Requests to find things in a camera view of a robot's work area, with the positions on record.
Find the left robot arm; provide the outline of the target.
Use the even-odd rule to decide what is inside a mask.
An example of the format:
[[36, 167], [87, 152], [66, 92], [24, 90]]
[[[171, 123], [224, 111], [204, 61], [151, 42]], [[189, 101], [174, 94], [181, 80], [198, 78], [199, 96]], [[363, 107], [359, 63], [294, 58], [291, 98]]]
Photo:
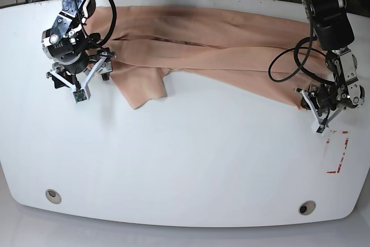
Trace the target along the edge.
[[[354, 42], [354, 33], [347, 17], [346, 0], [301, 0], [309, 20], [310, 35], [300, 40], [292, 49], [297, 69], [281, 79], [286, 82], [298, 72], [318, 82], [308, 89], [296, 88], [302, 95], [301, 106], [314, 116], [313, 131], [323, 134], [329, 123], [346, 108], [358, 108], [364, 103], [365, 90], [357, 77], [357, 59], [349, 49]], [[321, 47], [326, 67], [332, 72], [333, 80], [318, 77], [307, 70], [313, 42]]]

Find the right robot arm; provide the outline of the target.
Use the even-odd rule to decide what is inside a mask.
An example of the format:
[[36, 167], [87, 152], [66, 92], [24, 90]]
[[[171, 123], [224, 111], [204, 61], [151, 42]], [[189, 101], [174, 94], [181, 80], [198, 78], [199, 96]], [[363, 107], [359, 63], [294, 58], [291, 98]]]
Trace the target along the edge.
[[46, 74], [55, 89], [69, 87], [73, 93], [86, 94], [88, 81], [80, 83], [77, 74], [86, 72], [91, 78], [99, 73], [108, 80], [112, 71], [111, 59], [114, 52], [105, 47], [113, 34], [117, 9], [114, 0], [108, 0], [112, 20], [105, 36], [89, 34], [87, 20], [96, 9], [95, 0], [62, 0], [62, 8], [53, 26], [42, 34], [42, 49], [53, 60], [52, 69]]

